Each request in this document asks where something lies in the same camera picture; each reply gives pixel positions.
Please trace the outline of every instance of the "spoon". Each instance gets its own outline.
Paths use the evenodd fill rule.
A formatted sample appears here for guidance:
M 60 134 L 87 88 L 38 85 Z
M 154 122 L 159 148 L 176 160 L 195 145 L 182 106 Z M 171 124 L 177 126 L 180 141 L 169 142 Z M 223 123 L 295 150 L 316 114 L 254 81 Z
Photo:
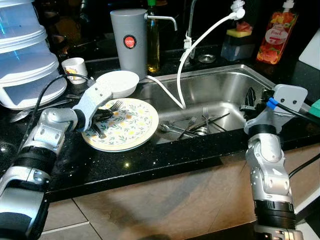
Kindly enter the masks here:
M 44 109 L 47 109 L 47 108 L 51 108 L 51 107 L 55 107 L 55 106 L 58 106 L 58 105 L 62 105 L 62 104 L 66 104 L 66 103 L 70 103 L 72 102 L 73 100 L 72 99 L 65 99 L 65 100 L 62 100 L 62 101 L 58 101 L 56 103 L 53 103 L 51 105 L 48 105 L 48 106 L 44 106 L 44 107 L 41 107 L 39 108 L 37 111 L 41 111 L 41 110 L 44 110 Z M 16 115 L 14 115 L 11 119 L 10 119 L 10 123 L 14 123 L 14 122 L 17 122 L 21 119 L 24 119 L 26 116 L 28 116 L 30 113 L 32 113 L 34 110 L 33 109 L 25 109 L 25 110 L 22 110 L 20 112 L 18 112 Z
M 160 124 L 159 127 L 158 127 L 161 131 L 163 132 L 173 132 L 173 133 L 177 133 L 177 134 L 181 134 L 184 130 L 178 130 L 178 129 L 174 129 L 166 124 Z M 193 134 L 193 133 L 184 133 L 185 136 L 189 137 L 189 138 L 194 138 L 194 137 L 197 137 L 196 134 Z

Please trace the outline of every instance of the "tiled floor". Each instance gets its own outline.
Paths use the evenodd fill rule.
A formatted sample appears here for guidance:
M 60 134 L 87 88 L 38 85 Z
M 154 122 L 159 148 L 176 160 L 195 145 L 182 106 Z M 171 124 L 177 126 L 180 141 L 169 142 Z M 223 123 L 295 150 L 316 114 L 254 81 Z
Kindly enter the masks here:
M 319 144 L 287 151 L 285 168 L 290 172 L 319 151 Z M 222 166 L 77 197 L 76 204 L 54 203 L 46 229 L 68 227 L 41 239 L 183 240 L 255 220 L 245 153 L 222 161 Z M 292 178 L 296 205 L 319 186 L 319 175 L 316 161 Z

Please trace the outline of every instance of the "white hose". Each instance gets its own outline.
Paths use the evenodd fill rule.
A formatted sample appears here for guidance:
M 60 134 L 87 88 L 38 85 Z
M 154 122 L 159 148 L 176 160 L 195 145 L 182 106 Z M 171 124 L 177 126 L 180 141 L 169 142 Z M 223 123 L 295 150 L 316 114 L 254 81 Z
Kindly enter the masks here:
M 171 94 L 171 92 L 169 92 L 168 89 L 166 89 L 166 87 L 158 79 L 149 75 L 147 75 L 146 78 L 151 79 L 152 81 L 155 81 L 180 108 L 185 109 L 184 106 L 182 106 L 182 104 Z
M 213 30 L 215 29 L 216 27 L 218 27 L 220 24 L 222 24 L 223 22 L 229 20 L 229 19 L 232 19 L 235 17 L 235 15 L 237 15 L 235 12 L 232 12 L 230 13 L 228 16 L 222 18 L 221 20 L 217 21 L 214 25 L 212 25 L 204 34 L 201 35 L 201 37 L 199 37 L 197 39 L 197 41 L 194 42 L 194 44 L 191 45 L 190 48 L 188 48 L 182 59 L 181 59 L 181 63 L 179 65 L 179 68 L 178 68 L 178 73 L 177 73 L 177 76 L 176 76 L 176 86 L 178 88 L 178 95 L 179 95 L 179 98 L 180 98 L 180 102 L 181 102 L 181 105 L 182 105 L 182 109 L 186 109 L 186 103 L 185 103 L 185 100 L 184 100 L 184 96 L 182 95 L 182 91 L 181 91 L 181 81 L 180 81 L 180 76 L 181 76 L 181 71 L 182 71 L 182 68 L 185 64 L 185 61 L 187 60 L 189 54 L 191 53 L 191 51 Z
M 181 91 L 181 81 L 180 81 L 180 76 L 181 76 L 181 71 L 182 71 L 182 68 L 185 64 L 185 61 L 187 60 L 187 57 L 189 56 L 189 54 L 191 53 L 191 51 L 213 30 L 215 29 L 216 27 L 218 27 L 220 24 L 222 24 L 223 22 L 229 20 L 229 19 L 232 19 L 234 18 L 236 15 L 235 12 L 232 12 L 230 13 L 228 16 L 222 18 L 221 20 L 217 21 L 214 25 L 212 25 L 204 34 L 201 35 L 201 37 L 198 38 L 197 41 L 194 42 L 194 44 L 191 45 L 190 48 L 188 48 L 182 59 L 181 59 L 181 63 L 179 65 L 179 68 L 178 68 L 178 73 L 177 73 L 177 76 L 176 76 L 176 85 L 177 85 L 177 88 L 178 88 L 178 95 L 180 97 L 180 101 L 179 102 L 172 94 L 171 92 L 169 92 L 168 89 L 166 89 L 166 87 L 158 80 L 156 79 L 155 77 L 153 76 L 149 76 L 147 75 L 146 78 L 147 79 L 151 79 L 152 81 L 155 81 L 164 91 L 166 94 L 168 94 L 168 96 L 182 109 L 186 109 L 186 103 L 185 103 L 185 100 L 184 100 L 184 96 L 182 95 L 182 91 Z

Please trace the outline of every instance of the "gray thermos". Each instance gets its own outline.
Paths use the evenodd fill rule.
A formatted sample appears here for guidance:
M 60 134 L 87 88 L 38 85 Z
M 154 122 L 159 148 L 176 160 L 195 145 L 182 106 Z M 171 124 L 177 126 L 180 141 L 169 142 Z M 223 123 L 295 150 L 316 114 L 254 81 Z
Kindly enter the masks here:
M 147 19 L 165 19 L 177 23 L 173 17 L 150 16 L 142 8 L 119 9 L 110 12 L 116 50 L 121 70 L 138 74 L 142 80 L 147 75 Z

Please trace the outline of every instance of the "stainless steel sink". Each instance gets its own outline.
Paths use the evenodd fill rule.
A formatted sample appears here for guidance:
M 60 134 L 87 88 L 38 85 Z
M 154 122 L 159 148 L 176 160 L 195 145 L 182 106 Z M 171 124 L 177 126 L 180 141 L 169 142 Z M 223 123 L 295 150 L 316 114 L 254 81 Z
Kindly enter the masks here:
M 157 79 L 178 99 L 176 74 L 159 76 Z M 229 113 L 215 123 L 230 131 L 244 127 L 246 120 L 239 107 L 244 104 L 249 88 L 254 89 L 258 101 L 263 88 L 271 89 L 274 85 L 246 65 L 231 65 L 183 73 L 181 88 L 186 110 L 180 109 L 155 82 L 148 79 L 138 84 L 131 97 L 148 99 L 146 101 L 158 111 L 160 123 L 169 121 L 183 129 L 192 116 L 197 117 L 197 123 L 204 121 L 201 117 L 203 107 L 208 107 L 210 116 Z M 211 134 L 223 131 L 218 126 L 210 124 Z M 176 141 L 178 137 L 177 133 L 157 130 L 151 141 L 161 144 Z

